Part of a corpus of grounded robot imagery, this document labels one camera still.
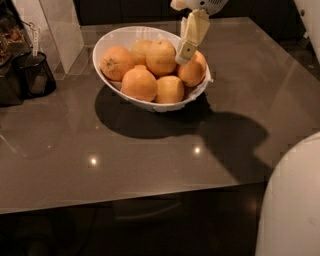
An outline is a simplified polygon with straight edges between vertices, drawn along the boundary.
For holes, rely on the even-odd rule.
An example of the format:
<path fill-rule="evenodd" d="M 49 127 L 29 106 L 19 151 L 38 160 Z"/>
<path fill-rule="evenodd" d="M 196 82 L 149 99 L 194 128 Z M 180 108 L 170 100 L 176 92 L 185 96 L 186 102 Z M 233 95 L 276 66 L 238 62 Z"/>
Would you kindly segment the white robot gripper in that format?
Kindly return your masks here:
<path fill-rule="evenodd" d="M 171 0 L 170 7 L 176 11 L 193 10 L 181 21 L 181 39 L 175 60 L 179 65 L 189 62 L 206 36 L 210 22 L 209 15 L 220 12 L 229 0 Z"/>

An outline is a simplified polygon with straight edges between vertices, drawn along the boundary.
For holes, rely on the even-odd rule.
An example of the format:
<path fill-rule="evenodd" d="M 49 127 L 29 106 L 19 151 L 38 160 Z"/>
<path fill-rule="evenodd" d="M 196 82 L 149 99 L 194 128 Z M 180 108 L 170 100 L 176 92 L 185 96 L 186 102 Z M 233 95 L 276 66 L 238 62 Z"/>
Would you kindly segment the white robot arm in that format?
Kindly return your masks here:
<path fill-rule="evenodd" d="M 209 17 L 229 0 L 171 0 L 191 13 L 181 22 L 176 62 L 191 60 L 209 29 Z M 255 256 L 320 256 L 320 132 L 296 144 L 269 179 Z"/>

